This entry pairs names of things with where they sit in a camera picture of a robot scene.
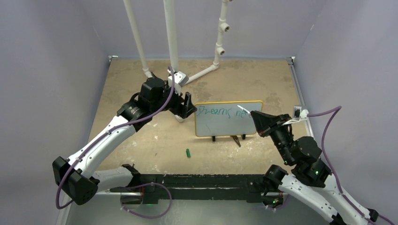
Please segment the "green marker cap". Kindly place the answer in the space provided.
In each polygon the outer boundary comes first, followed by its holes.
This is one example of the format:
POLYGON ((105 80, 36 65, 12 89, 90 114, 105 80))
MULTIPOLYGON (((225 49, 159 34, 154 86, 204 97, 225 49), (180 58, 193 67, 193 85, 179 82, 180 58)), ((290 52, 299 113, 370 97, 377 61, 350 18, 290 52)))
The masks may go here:
POLYGON ((189 150, 189 149, 186 149, 186 155, 187 155, 188 158, 191 157, 191 154, 190 154, 190 150, 189 150))

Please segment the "yellow framed whiteboard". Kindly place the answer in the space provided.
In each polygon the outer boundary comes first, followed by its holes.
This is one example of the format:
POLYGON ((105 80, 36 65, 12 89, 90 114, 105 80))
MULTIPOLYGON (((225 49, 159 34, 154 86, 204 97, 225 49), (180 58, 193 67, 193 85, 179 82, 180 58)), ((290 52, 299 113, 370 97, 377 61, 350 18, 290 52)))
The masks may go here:
POLYGON ((256 133, 251 115, 237 107, 240 105, 251 111, 261 111, 263 101, 205 102, 195 106, 195 135, 253 135, 256 133))

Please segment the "white green marker pen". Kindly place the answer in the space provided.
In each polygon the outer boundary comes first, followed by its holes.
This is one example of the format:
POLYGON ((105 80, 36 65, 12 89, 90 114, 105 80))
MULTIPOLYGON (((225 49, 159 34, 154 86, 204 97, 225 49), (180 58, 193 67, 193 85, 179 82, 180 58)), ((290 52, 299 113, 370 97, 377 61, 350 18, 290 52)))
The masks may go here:
POLYGON ((244 107, 237 105, 238 108, 240 108, 241 110, 243 110, 244 112, 246 112, 248 115, 251 115, 250 111, 245 109, 244 107))

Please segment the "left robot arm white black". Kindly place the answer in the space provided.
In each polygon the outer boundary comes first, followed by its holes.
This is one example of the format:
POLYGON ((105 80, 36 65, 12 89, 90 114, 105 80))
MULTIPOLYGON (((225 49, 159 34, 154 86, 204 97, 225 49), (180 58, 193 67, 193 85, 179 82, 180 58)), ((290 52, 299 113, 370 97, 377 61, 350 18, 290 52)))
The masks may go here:
POLYGON ((191 94, 181 93, 181 88, 188 81, 188 77, 179 73, 169 75, 166 81, 153 75, 142 84, 140 92, 121 106, 94 139, 66 159, 57 157, 52 163, 58 186, 56 208, 63 209, 59 201, 61 191, 77 205, 85 204, 104 189, 124 187, 129 192, 136 191, 140 179, 129 166, 104 172, 102 176, 95 171, 116 147, 158 113, 170 111, 182 120, 195 113, 197 108, 191 101, 191 94))

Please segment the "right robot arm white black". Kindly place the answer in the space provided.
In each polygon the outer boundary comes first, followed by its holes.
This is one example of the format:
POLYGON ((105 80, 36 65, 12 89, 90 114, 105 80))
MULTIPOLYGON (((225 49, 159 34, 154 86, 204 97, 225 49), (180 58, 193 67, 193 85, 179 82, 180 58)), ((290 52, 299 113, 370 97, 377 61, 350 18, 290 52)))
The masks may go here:
POLYGON ((278 165, 271 165, 263 177, 265 193, 279 190, 301 201, 331 225, 374 225, 379 213, 359 204, 342 188, 332 167, 321 158, 324 145, 319 146, 311 136, 297 140, 292 125, 311 117, 301 106, 294 115, 270 115, 251 111, 260 137, 270 137, 284 164, 293 166, 287 173, 278 165))

